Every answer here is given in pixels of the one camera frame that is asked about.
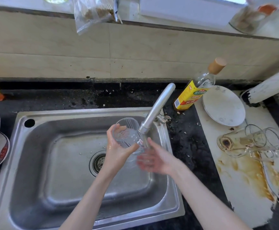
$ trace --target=barcode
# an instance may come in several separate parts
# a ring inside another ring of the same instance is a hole
[[[177,100],[175,101],[175,107],[178,108],[178,106],[180,105],[179,99],[177,98]]]

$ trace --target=sink basin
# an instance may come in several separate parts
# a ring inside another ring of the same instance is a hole
[[[151,108],[20,112],[11,152],[0,172],[0,230],[58,229],[98,174],[107,129]],[[172,153],[167,127],[154,122],[150,136]],[[123,229],[184,215],[172,178],[147,173],[131,155],[111,182],[94,229]]]

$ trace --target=tile wall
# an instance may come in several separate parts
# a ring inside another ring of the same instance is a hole
[[[103,23],[78,36],[73,19],[0,11],[0,77],[189,79],[217,56],[219,79],[279,70],[279,41]]]

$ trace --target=faucet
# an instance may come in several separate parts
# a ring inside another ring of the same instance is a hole
[[[153,123],[153,121],[158,121],[162,124],[165,124],[168,120],[171,119],[169,116],[162,115],[161,110],[167,102],[167,100],[169,99],[169,97],[171,96],[172,92],[175,90],[175,88],[176,85],[174,83],[170,83],[166,86],[166,88],[163,90],[163,92],[153,105],[152,109],[146,116],[145,120],[141,123],[141,126],[138,129],[140,133],[147,134],[147,132],[150,130],[150,126]]]

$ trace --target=sink drain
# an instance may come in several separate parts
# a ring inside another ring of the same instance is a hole
[[[93,176],[97,176],[99,171],[101,170],[106,151],[97,152],[95,155],[92,156],[89,162],[89,170]]]

